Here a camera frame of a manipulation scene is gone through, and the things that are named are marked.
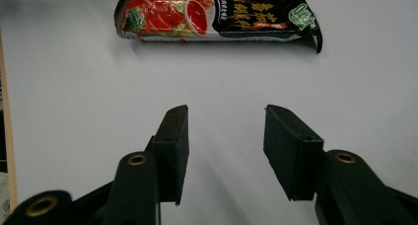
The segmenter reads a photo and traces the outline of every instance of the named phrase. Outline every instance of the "red and black package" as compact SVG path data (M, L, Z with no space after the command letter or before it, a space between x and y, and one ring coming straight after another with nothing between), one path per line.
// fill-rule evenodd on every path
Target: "red and black package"
M154 41L279 40L322 34L306 0L119 0L122 38Z

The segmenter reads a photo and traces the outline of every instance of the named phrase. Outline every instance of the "plastic wrapper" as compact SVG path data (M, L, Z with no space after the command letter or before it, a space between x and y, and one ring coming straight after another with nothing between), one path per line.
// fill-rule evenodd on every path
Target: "plastic wrapper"
M122 38L149 41L279 40L322 34L306 0L119 0L114 21Z

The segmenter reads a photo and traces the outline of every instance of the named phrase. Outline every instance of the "green logo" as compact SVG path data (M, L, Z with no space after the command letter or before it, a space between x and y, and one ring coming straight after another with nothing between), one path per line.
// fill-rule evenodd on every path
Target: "green logo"
M126 28L133 32L139 30L145 25L144 15L139 10L139 7L134 7L126 12Z
M298 26L301 31L307 26L314 27L314 17L305 3L300 4L289 12L289 20Z

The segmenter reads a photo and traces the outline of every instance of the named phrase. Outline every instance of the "brass ring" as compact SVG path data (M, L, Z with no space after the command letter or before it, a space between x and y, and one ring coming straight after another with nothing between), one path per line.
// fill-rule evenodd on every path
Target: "brass ring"
M337 153L335 154L335 158L342 162L342 163L346 163L346 164L354 164L356 163L356 158L354 158L353 156L346 154L346 153Z
M28 209L26 214L29 217L38 217L52 210L58 203L58 198L47 195L39 198Z
M138 165L144 164L145 162L147 162L147 157L145 157L144 155L140 155L140 154L134 155L130 157L128 160L128 164L132 166L138 166Z

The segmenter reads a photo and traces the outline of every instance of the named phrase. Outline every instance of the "package sealed edge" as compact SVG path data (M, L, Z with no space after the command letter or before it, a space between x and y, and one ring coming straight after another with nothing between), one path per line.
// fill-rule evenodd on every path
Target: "package sealed edge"
M121 38L144 41L277 40L322 34L306 0L119 0Z

